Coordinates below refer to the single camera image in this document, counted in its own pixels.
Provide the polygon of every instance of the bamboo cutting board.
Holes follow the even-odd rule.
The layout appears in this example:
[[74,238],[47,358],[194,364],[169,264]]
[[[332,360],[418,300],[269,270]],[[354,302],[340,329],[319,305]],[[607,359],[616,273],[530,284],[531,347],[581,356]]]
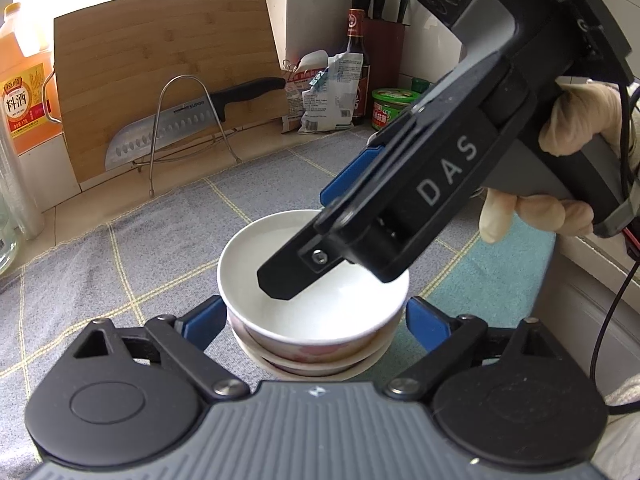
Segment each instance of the bamboo cutting board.
[[[78,182],[104,172],[110,140],[156,112],[172,77],[194,75],[213,92],[280,76],[265,0],[114,0],[56,18],[54,45],[66,146]],[[195,81],[177,81],[162,109],[201,95]],[[267,121],[287,110],[284,90],[272,91],[227,105],[223,126]]]

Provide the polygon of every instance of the white bowl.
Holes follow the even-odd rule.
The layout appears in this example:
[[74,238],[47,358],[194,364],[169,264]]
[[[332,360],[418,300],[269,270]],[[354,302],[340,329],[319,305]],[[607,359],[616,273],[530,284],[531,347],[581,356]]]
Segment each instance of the white bowl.
[[363,361],[374,352],[382,348],[389,339],[393,339],[396,334],[398,324],[402,319],[402,309],[381,329],[377,330],[374,338],[371,342],[362,348],[360,351],[352,354],[339,361],[330,363],[301,363],[285,359],[279,355],[276,355],[268,351],[263,346],[259,345],[254,338],[247,332],[245,326],[234,317],[230,312],[227,313],[231,329],[236,336],[236,339],[241,340],[244,346],[252,353],[261,357],[274,366],[292,374],[302,375],[307,377],[321,377],[330,374],[337,374],[348,370],[360,361]]
[[[290,346],[294,356],[321,355],[330,361],[366,346],[398,313],[407,296],[409,273],[382,283],[364,267],[342,262],[292,300],[270,298],[258,285],[258,268],[317,214],[316,210],[276,213],[237,232],[220,255],[218,289],[228,309],[254,338],[254,333],[258,336],[261,346],[268,347],[267,340]],[[322,346],[334,346],[338,353],[324,354]],[[348,352],[340,352],[340,346],[347,346],[342,350]],[[282,348],[268,349],[290,358]]]
[[247,346],[242,342],[242,340],[238,337],[238,335],[235,332],[234,332],[234,335],[236,336],[236,341],[238,342],[238,345],[240,346],[242,351],[248,355],[249,359],[251,359],[251,361],[256,363],[260,368],[267,371],[277,379],[280,379],[283,381],[302,381],[302,382],[312,382],[312,383],[315,383],[318,380],[322,380],[322,382],[347,381],[349,379],[354,378],[357,375],[360,375],[363,372],[366,372],[367,370],[369,370],[369,368],[371,368],[374,364],[376,364],[380,360],[380,358],[385,354],[385,352],[391,346],[392,341],[394,340],[393,337],[390,337],[376,352],[371,354],[366,359],[360,361],[355,366],[352,366],[343,372],[327,375],[327,376],[307,377],[307,376],[292,374],[290,372],[287,372],[286,370],[283,370],[271,364],[266,359],[263,359],[259,355],[256,355],[253,352],[251,352],[251,350],[247,348]]

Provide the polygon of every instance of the blue gripper pad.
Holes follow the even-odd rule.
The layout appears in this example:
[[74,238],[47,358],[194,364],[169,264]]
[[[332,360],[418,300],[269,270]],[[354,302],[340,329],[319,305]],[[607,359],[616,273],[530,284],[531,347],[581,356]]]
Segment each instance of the blue gripper pad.
[[320,203],[322,206],[327,207],[336,198],[344,195],[384,149],[384,146],[364,149],[350,165],[344,168],[338,176],[320,192]]
[[451,336],[451,325],[455,321],[418,297],[407,301],[405,316],[409,332],[427,352]]
[[212,296],[178,318],[175,328],[183,338],[203,352],[226,325],[226,304]]

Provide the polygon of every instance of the yellow cap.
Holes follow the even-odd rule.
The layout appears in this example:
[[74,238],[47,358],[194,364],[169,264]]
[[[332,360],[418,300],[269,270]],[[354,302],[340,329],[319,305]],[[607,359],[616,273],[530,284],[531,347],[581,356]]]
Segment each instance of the yellow cap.
[[20,4],[19,2],[14,2],[12,4],[7,5],[4,8],[4,18],[6,19],[7,16],[9,16],[10,14],[13,14],[14,12],[18,12],[21,6],[22,4]]

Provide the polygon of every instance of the soy sauce bottle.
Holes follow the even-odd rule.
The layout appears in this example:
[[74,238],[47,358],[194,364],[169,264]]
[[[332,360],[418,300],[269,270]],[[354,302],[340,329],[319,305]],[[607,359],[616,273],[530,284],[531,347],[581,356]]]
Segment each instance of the soy sauce bottle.
[[347,48],[345,52],[362,54],[362,70],[360,82],[356,94],[356,103],[353,109],[353,124],[362,124],[367,111],[369,99],[369,56],[364,47],[364,19],[366,12],[362,9],[349,9],[349,29],[347,31]]

